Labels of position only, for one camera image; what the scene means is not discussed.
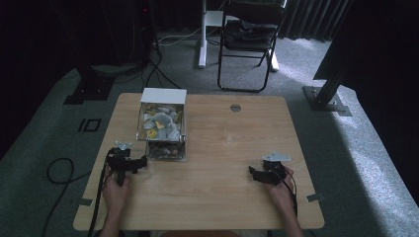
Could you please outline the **person's right hand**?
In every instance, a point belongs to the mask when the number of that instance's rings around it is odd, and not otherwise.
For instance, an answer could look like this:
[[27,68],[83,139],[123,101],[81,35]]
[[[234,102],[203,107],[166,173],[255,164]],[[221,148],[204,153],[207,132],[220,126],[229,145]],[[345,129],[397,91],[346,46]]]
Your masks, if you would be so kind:
[[282,183],[276,186],[271,185],[271,184],[264,185],[265,189],[270,194],[270,197],[279,212],[281,210],[291,209],[291,208],[294,211],[293,181],[292,181],[293,170],[291,170],[288,167],[286,167],[285,170],[286,170],[287,176]]

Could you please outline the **black folding chair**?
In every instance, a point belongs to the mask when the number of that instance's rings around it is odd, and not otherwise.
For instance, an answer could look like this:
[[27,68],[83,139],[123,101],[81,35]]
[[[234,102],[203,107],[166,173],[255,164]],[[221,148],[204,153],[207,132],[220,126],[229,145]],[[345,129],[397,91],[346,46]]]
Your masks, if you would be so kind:
[[[218,51],[217,86],[223,91],[259,93],[262,92],[269,80],[270,67],[273,62],[273,53],[277,45],[277,38],[286,17],[285,7],[274,2],[252,2],[241,0],[228,0],[223,7],[220,42]],[[228,21],[241,20],[257,28],[275,28],[276,32],[268,42],[234,42],[224,40],[224,26]],[[263,84],[259,88],[226,87],[221,83],[222,60],[225,57],[258,59],[258,66],[267,60],[267,69]]]

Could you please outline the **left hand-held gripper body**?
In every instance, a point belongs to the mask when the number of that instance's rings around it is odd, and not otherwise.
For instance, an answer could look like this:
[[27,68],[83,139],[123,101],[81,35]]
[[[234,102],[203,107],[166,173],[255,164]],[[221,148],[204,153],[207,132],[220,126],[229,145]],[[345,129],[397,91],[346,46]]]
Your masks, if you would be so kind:
[[117,173],[117,183],[122,186],[126,179],[126,172],[131,172],[133,167],[138,166],[133,164],[133,160],[129,158],[131,142],[116,141],[116,146],[111,148],[107,154],[106,161],[111,170]]

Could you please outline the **dark curtain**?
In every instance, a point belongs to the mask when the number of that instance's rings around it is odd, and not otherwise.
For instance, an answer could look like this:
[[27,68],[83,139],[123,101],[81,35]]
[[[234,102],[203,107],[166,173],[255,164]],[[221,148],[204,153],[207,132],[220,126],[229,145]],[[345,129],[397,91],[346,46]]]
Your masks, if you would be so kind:
[[285,0],[280,37],[290,40],[333,40],[354,0]]

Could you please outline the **white desk leg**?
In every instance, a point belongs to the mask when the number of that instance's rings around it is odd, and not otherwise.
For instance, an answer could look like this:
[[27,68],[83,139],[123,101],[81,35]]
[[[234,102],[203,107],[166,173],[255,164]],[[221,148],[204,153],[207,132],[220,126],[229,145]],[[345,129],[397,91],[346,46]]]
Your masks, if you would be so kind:
[[201,40],[198,66],[205,68],[207,66],[207,27],[220,27],[221,26],[222,12],[220,10],[208,10],[207,0],[202,0],[201,11]]

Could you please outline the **black metal stand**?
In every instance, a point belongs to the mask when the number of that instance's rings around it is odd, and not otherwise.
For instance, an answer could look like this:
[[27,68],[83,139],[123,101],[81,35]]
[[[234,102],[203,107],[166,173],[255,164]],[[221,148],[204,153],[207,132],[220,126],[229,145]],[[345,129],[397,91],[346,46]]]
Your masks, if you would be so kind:
[[302,91],[310,108],[317,112],[336,112],[340,117],[352,115],[337,94],[338,88],[345,79],[348,68],[342,64],[336,74],[327,79],[322,87],[304,86]]

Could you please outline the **person's left hand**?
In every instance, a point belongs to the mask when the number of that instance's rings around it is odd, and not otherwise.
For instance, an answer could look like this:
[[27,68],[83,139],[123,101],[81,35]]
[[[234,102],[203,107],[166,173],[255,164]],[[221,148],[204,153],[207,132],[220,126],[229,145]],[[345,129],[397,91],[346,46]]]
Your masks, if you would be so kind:
[[108,214],[116,217],[123,212],[130,193],[130,178],[125,177],[124,183],[120,186],[111,171],[105,172],[105,182],[102,188],[102,194],[105,199]]

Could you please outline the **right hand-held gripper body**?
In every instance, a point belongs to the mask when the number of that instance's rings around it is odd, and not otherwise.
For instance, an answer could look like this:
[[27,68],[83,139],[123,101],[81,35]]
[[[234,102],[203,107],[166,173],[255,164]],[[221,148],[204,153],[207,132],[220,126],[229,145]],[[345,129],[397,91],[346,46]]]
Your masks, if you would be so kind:
[[270,154],[264,155],[262,158],[264,174],[267,176],[265,183],[278,185],[287,176],[284,162],[291,161],[289,155],[281,152],[273,151]]

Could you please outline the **clear plastic container box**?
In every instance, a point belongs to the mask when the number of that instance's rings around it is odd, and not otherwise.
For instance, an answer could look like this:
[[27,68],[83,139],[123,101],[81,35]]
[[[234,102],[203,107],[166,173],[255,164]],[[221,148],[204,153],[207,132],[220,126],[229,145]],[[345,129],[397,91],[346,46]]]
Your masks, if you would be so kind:
[[136,139],[182,142],[186,148],[186,102],[184,89],[145,88],[140,98]]

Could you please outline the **dark cloth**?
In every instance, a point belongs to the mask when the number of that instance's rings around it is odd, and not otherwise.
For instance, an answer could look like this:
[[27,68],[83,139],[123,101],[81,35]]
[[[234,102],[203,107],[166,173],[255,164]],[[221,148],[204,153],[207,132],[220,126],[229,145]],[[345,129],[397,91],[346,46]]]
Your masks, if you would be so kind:
[[228,21],[224,26],[223,37],[228,43],[268,42],[276,32],[275,28],[257,28],[241,20]]

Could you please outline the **black stand base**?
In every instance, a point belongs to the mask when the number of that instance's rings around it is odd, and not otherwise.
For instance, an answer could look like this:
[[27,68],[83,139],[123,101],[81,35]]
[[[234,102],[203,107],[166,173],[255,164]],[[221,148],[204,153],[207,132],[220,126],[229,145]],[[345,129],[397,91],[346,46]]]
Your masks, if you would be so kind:
[[77,67],[79,83],[73,93],[64,100],[64,105],[82,105],[85,101],[107,101],[115,77],[101,75],[91,66]]

